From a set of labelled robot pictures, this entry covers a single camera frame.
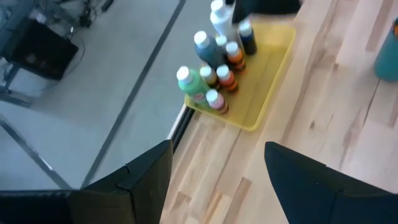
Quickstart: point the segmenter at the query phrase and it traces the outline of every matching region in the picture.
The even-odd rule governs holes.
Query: white bottle
[[[224,35],[229,41],[241,43],[237,30],[232,26],[233,11],[224,0],[214,0],[211,5],[210,21],[218,35]]]

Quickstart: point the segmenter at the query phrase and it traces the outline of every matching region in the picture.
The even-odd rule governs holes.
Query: green paint bottle
[[[195,103],[200,106],[208,106],[206,92],[210,90],[207,83],[200,77],[199,73],[186,66],[180,67],[177,72],[178,86]]]

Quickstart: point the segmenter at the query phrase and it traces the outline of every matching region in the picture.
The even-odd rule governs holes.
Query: paint bottle
[[[219,114],[227,114],[229,112],[229,106],[225,101],[224,97],[216,90],[211,89],[206,93],[206,100],[211,108],[217,110]]]
[[[228,64],[228,66],[230,67],[230,64],[229,64],[229,61],[228,61],[228,55],[227,55],[226,50],[225,50],[226,44],[228,43],[228,39],[226,38],[226,36],[221,35],[221,36],[216,37],[216,43],[217,43],[217,45],[219,47],[221,47],[223,49],[224,60]]]
[[[210,86],[210,88],[220,90],[221,85],[220,82],[218,81],[218,77],[216,73],[211,69],[210,66],[202,66],[199,70],[200,76],[206,81],[207,85]]]
[[[217,68],[217,76],[221,86],[228,90],[228,92],[236,93],[238,91],[238,82],[227,65],[222,65]]]
[[[256,39],[254,31],[250,25],[250,21],[244,21],[239,25],[239,35],[242,40],[244,53],[246,55],[254,55],[257,52]]]
[[[185,94],[200,106],[208,107],[206,93],[210,87],[200,78],[197,71],[182,66],[177,72],[177,79],[178,86]]]
[[[246,62],[244,61],[242,50],[239,49],[238,44],[235,41],[231,41],[226,44],[225,49],[233,71],[239,73],[244,72],[246,69]]]
[[[223,49],[217,45],[214,37],[207,36],[205,31],[199,31],[193,39],[196,43],[195,51],[197,55],[211,68],[217,69],[220,65],[225,64]]]
[[[232,26],[233,10],[225,5],[224,0],[214,0],[210,7],[210,21],[218,35],[240,43],[238,31]]]

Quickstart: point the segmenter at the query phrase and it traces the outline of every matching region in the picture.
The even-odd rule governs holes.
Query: black speaker
[[[6,44],[3,57],[44,78],[60,80],[78,47],[45,24],[25,18]]]

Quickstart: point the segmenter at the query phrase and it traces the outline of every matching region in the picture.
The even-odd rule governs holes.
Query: wooden table
[[[193,115],[174,155],[162,223],[287,223],[266,141],[398,192],[398,84],[372,69],[396,16],[394,0],[306,0],[291,22],[292,62],[260,128]]]

